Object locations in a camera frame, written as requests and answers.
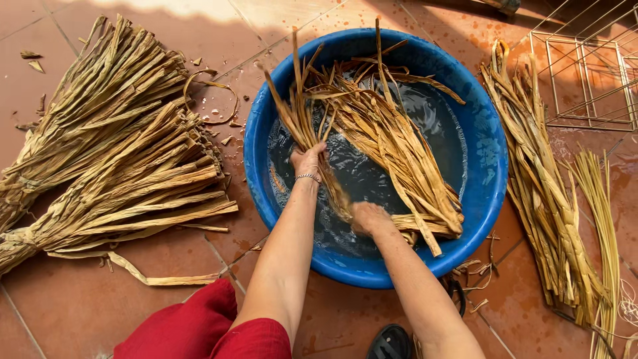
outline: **metal wire rack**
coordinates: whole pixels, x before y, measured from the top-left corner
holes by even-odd
[[[538,66],[544,66],[539,76],[550,83],[553,93],[554,109],[549,111],[548,126],[626,132],[636,129],[638,3],[612,3],[597,0],[576,12],[574,8],[584,6],[578,0],[566,0],[529,33],[532,53],[536,51],[543,60],[546,56],[545,63]],[[569,21],[558,18],[559,13],[560,17],[568,16],[566,10],[575,14]],[[560,28],[553,32],[539,30],[551,28],[551,24]],[[534,49],[539,42],[544,43],[544,54]]]

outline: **red pants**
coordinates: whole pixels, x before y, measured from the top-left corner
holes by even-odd
[[[286,330],[273,319],[237,317],[235,290],[220,279],[146,319],[114,349],[114,359],[292,359]]]

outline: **black sandal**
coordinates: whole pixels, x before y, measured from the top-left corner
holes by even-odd
[[[370,344],[366,359],[410,359],[410,337],[398,324],[385,326]]]

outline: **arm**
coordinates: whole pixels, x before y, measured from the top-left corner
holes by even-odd
[[[354,231],[371,236],[388,268],[425,358],[485,356],[436,277],[405,242],[390,215],[368,202],[352,206]]]
[[[318,155],[325,150],[319,143],[305,154],[295,149],[290,162],[295,175],[319,177]],[[313,231],[319,183],[299,178],[292,187],[288,203],[268,237],[246,291],[244,306],[231,328],[257,318],[279,322],[294,342],[306,296],[306,284],[313,253]]]

